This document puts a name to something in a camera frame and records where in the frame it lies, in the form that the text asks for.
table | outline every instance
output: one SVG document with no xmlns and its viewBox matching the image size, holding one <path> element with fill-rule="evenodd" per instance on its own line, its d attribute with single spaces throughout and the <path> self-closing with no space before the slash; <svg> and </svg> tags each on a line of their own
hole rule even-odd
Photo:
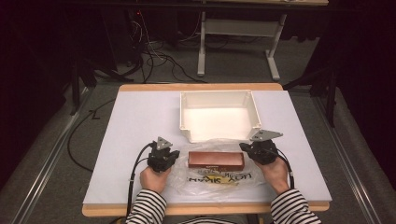
<svg viewBox="0 0 396 224">
<path fill-rule="evenodd" d="M 327 0 L 307 0 L 307 1 L 276 1 L 276 0 L 205 0 L 206 2 L 234 2 L 234 3 L 256 3 L 256 4 L 283 4 L 283 5 L 306 5 L 306 6 L 327 6 Z M 206 34 L 216 35 L 248 35 L 272 37 L 273 42 L 269 49 L 265 51 L 271 76 L 274 81 L 279 81 L 280 76 L 277 71 L 274 54 L 283 27 L 285 26 L 287 14 L 282 14 L 279 21 L 240 21 L 240 20 L 220 20 L 207 19 L 203 11 L 201 15 L 201 45 L 198 54 L 198 77 L 205 75 L 205 36 Z"/>
<path fill-rule="evenodd" d="M 146 84 L 120 87 L 83 202 L 82 213 L 87 217 L 124 216 L 128 178 L 138 151 L 147 143 L 157 140 L 159 135 L 174 144 L 173 150 L 179 150 L 180 146 L 189 143 L 178 127 L 180 91 L 213 90 L 253 92 L 262 127 L 284 134 L 274 141 L 290 160 L 296 176 L 296 187 L 308 200 L 311 210 L 327 210 L 332 197 L 313 157 L 289 94 L 282 91 L 279 84 Z M 142 158 L 148 155 L 149 150 L 145 153 Z M 139 174 L 145 167 L 144 164 L 139 165 L 136 173 Z M 136 182 L 134 197 L 140 188 Z M 275 197 L 275 193 L 268 186 L 241 190 L 240 193 L 243 197 L 235 194 L 230 197 L 230 201 L 219 203 L 205 197 L 180 196 L 175 194 L 172 188 L 167 188 L 163 193 L 163 197 L 168 201 L 165 214 L 171 216 L 266 213 L 270 211 L 270 202 Z"/>
</svg>

white tray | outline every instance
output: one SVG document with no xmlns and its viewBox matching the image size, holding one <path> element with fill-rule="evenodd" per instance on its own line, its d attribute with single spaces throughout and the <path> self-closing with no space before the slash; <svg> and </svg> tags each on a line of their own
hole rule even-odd
<svg viewBox="0 0 396 224">
<path fill-rule="evenodd" d="M 182 91 L 180 130 L 191 143 L 248 140 L 261 128 L 251 91 Z"/>
</svg>

person's arm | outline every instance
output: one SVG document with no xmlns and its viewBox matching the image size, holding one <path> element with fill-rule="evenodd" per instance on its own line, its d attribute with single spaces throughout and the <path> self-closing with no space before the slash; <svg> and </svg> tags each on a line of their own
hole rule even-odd
<svg viewBox="0 0 396 224">
<path fill-rule="evenodd" d="M 288 167 L 280 158 L 267 165 L 257 163 L 265 180 L 271 185 L 277 197 L 271 202 L 271 215 L 276 224 L 281 223 L 321 223 L 309 211 L 308 202 L 297 189 L 290 189 Z"/>
<path fill-rule="evenodd" d="M 140 173 L 142 189 L 137 194 L 126 223 L 160 224 L 165 216 L 166 200 L 161 196 L 171 169 L 162 173 L 147 167 Z"/>
</svg>

striped sleeve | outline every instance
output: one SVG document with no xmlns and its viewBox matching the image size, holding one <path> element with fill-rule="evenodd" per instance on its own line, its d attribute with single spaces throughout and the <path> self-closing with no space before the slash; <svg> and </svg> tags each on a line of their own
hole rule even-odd
<svg viewBox="0 0 396 224">
<path fill-rule="evenodd" d="M 125 223 L 161 224 L 165 209 L 166 200 L 160 194 L 149 189 L 141 189 Z"/>
<path fill-rule="evenodd" d="M 309 211 L 308 202 L 297 189 L 289 189 L 271 202 L 271 214 L 276 224 L 321 223 L 319 218 Z"/>
</svg>

striped shirt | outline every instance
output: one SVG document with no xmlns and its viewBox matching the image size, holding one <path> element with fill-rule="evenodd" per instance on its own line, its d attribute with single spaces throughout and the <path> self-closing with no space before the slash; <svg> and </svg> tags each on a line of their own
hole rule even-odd
<svg viewBox="0 0 396 224">
<path fill-rule="evenodd" d="M 166 200 L 158 193 L 142 189 L 136 197 L 132 212 L 126 223 L 161 224 L 165 216 Z M 297 189 L 290 189 L 278 195 L 271 202 L 271 214 L 276 224 L 321 223 L 318 217 L 309 211 L 308 202 Z M 211 217 L 198 217 L 180 224 L 234 224 Z"/>
</svg>

